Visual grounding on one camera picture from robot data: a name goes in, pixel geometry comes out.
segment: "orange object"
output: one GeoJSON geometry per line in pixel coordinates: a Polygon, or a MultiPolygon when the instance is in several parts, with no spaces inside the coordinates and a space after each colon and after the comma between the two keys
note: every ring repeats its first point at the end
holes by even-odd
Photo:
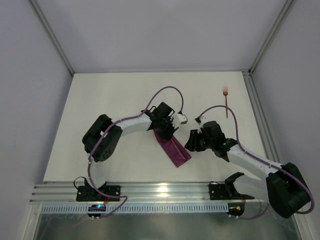
{"type": "MultiPolygon", "coordinates": [[[[225,97],[225,106],[228,107],[228,101],[227,101],[228,86],[223,87],[223,95],[225,97]]],[[[225,109],[225,115],[226,115],[226,118],[228,118],[228,109],[225,109]]]]}

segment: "black cable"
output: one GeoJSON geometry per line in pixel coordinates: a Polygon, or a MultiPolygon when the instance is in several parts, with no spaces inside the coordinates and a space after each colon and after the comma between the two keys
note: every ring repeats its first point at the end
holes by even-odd
{"type": "Polygon", "coordinates": [[[86,180],[86,178],[84,176],[78,176],[74,181],[73,181],[73,186],[75,187],[75,189],[79,190],[78,187],[76,186],[76,181],[79,179],[79,178],[83,178],[84,180],[86,180]]]}

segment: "purple towel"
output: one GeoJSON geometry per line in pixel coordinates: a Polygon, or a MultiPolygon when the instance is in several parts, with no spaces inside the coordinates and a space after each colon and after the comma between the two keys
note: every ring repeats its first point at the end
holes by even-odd
{"type": "Polygon", "coordinates": [[[180,142],[175,138],[175,136],[172,136],[170,140],[163,140],[161,139],[157,131],[153,132],[156,140],[177,168],[189,159],[191,159],[190,154],[180,144],[180,142]]]}

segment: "gray wall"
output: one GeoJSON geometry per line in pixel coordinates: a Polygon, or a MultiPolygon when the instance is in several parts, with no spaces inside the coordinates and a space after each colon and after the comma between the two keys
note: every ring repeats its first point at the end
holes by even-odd
{"type": "Polygon", "coordinates": [[[75,72],[248,69],[285,0],[38,0],[75,72]]]}
{"type": "Polygon", "coordinates": [[[319,70],[320,1],[298,0],[254,77],[283,161],[298,165],[313,193],[316,206],[308,217],[315,226],[320,221],[319,70]]]}
{"type": "Polygon", "coordinates": [[[0,7],[0,235],[18,239],[71,84],[27,0],[0,7]]]}

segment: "white table surface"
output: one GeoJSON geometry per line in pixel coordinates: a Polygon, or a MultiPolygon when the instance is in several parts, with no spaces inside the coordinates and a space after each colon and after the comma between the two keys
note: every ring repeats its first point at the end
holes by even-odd
{"type": "MultiPolygon", "coordinates": [[[[184,146],[194,121],[203,110],[223,105],[223,87],[228,86],[228,105],[236,114],[241,143],[265,156],[259,131],[241,72],[150,72],[150,73],[80,73],[75,74],[53,145],[44,181],[73,181],[86,177],[88,155],[82,137],[101,114],[110,118],[132,116],[143,110],[156,91],[175,86],[184,96],[183,113],[189,121],[180,126],[175,137],[184,146]]],[[[166,89],[152,105],[165,102],[178,111],[180,95],[166,89]]],[[[234,120],[225,109],[205,114],[217,121],[227,138],[235,138],[234,120]]],[[[157,143],[153,131],[135,132],[121,137],[107,160],[106,180],[110,182],[207,182],[224,181],[245,169],[227,163],[211,150],[191,152],[192,158],[176,168],[157,143]]]]}

